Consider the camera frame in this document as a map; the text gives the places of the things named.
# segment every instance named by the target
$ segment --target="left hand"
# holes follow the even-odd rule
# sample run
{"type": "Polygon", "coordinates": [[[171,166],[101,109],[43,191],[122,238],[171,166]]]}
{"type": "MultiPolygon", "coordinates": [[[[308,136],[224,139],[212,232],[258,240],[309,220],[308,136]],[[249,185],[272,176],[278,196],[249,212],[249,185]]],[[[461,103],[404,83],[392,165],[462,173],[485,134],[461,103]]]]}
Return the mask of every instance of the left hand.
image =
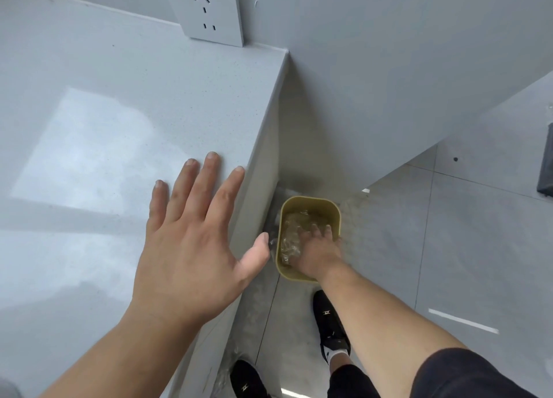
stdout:
{"type": "Polygon", "coordinates": [[[209,153],[198,174],[199,163],[189,159],[170,199],[167,184],[156,182],[129,311],[199,328],[232,303],[269,259],[267,233],[242,260],[232,255],[228,224],[245,171],[234,169],[212,199],[220,162],[209,153]]]}

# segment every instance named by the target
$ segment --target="forearm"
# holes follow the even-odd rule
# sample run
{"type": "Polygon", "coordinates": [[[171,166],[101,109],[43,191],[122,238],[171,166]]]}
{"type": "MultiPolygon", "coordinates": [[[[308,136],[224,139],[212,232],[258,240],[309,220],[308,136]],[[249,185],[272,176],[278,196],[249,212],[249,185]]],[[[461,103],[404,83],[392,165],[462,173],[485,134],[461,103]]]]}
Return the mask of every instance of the forearm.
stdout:
{"type": "Polygon", "coordinates": [[[426,358],[444,348],[465,347],[342,262],[319,282],[383,398],[408,397],[426,358]]]}
{"type": "Polygon", "coordinates": [[[41,398],[159,397],[198,330],[129,310],[41,398]]]}

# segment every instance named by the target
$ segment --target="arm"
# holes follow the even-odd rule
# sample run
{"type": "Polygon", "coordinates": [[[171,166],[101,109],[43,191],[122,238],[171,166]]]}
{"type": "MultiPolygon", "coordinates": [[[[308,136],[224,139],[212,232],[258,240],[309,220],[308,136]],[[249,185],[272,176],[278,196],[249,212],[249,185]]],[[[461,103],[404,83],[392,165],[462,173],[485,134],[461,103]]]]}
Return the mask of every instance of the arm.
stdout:
{"type": "Polygon", "coordinates": [[[42,398],[159,397],[197,332],[232,303],[269,258],[261,234],[242,260],[228,246],[228,222],[244,168],[211,193],[220,158],[183,167],[169,199],[158,181],[133,298],[118,325],[42,398]]]}
{"type": "Polygon", "coordinates": [[[300,234],[301,257],[291,264],[314,277],[338,312],[349,340],[383,398],[409,397],[413,380],[433,353],[466,348],[394,295],[342,261],[340,241],[327,227],[300,234]]]}

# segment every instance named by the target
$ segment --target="hand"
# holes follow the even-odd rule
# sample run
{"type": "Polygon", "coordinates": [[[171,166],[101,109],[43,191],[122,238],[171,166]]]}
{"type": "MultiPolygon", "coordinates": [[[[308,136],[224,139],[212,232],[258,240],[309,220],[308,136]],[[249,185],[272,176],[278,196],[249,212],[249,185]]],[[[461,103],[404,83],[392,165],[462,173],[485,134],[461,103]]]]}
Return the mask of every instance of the hand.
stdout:
{"type": "Polygon", "coordinates": [[[301,255],[290,257],[290,264],[303,274],[321,281],[335,264],[342,264],[341,239],[332,240],[332,228],[327,225],[324,236],[319,227],[311,226],[311,231],[298,228],[301,255]]]}
{"type": "Polygon", "coordinates": [[[232,255],[228,223],[245,171],[232,171],[212,200],[219,164],[211,152],[198,174],[198,161],[189,159],[170,199],[167,184],[156,182],[129,310],[199,329],[232,303],[269,259],[267,233],[242,260],[232,255]]]}

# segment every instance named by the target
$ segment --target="pant leg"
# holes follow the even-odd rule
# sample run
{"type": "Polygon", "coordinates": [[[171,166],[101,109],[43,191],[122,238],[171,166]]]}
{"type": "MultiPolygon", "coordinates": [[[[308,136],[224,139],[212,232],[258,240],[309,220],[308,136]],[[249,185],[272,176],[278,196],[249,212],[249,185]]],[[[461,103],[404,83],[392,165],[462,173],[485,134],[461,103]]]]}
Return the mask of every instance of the pant leg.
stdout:
{"type": "Polygon", "coordinates": [[[346,364],[330,376],[328,398],[380,398],[380,395],[360,368],[346,364]]]}

